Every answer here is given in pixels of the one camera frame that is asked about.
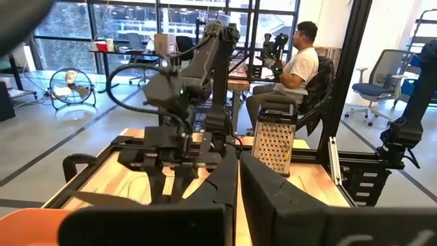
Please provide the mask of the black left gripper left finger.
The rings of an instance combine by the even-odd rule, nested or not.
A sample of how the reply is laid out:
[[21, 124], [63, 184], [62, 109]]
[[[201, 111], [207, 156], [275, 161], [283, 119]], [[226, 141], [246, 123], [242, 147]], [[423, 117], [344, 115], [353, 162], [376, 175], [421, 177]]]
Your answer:
[[234, 245], [238, 160], [228, 148], [216, 169], [178, 204], [142, 205], [127, 197], [76, 191], [89, 205], [60, 224], [59, 245]]

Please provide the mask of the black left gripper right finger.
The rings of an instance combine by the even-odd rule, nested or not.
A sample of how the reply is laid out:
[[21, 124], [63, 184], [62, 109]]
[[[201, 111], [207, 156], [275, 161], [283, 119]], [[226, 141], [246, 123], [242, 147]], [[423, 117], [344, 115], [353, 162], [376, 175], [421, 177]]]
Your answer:
[[240, 181], [254, 245], [436, 245], [434, 208], [329, 206], [247, 152]]

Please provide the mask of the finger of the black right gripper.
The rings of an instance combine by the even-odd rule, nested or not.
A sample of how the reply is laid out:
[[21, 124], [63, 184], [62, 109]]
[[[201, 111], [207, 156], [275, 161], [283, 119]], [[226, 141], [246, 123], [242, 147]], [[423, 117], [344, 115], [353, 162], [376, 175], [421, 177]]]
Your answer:
[[170, 196], [171, 204], [178, 204], [194, 179], [198, 179], [198, 168], [192, 163], [182, 163], [174, 167], [174, 180]]
[[150, 183], [151, 204], [167, 204], [168, 197], [163, 195], [166, 175], [163, 174], [162, 167], [156, 166], [155, 164], [146, 164], [144, 171], [147, 173]]

